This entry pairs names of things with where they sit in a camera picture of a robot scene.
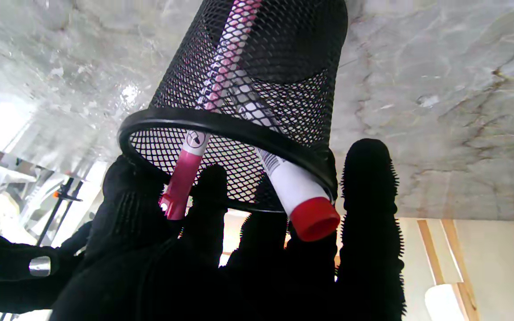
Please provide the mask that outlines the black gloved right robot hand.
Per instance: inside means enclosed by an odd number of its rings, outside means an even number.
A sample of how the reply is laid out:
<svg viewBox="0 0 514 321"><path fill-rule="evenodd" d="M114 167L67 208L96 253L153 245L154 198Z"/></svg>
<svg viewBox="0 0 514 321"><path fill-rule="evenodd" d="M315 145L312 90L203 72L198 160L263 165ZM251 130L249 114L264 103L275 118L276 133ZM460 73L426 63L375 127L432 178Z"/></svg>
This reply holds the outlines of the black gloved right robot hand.
<svg viewBox="0 0 514 321"><path fill-rule="evenodd" d="M91 226L85 223L59 247L0 236L0 313L50 309L84 258Z"/></svg>

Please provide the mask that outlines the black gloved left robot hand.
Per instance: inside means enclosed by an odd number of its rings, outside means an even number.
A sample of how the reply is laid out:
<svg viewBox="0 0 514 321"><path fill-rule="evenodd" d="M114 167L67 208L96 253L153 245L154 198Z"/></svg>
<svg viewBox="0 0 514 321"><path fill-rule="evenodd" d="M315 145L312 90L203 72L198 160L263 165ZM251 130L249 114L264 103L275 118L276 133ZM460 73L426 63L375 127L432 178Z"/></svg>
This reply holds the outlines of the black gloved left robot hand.
<svg viewBox="0 0 514 321"><path fill-rule="evenodd" d="M52 321L400 321L406 313L398 177L387 146L351 145L337 233L304 242L284 213L251 213L226 266L227 174L199 179L182 236L158 205L161 181L124 155L112 163L84 258Z"/></svg>

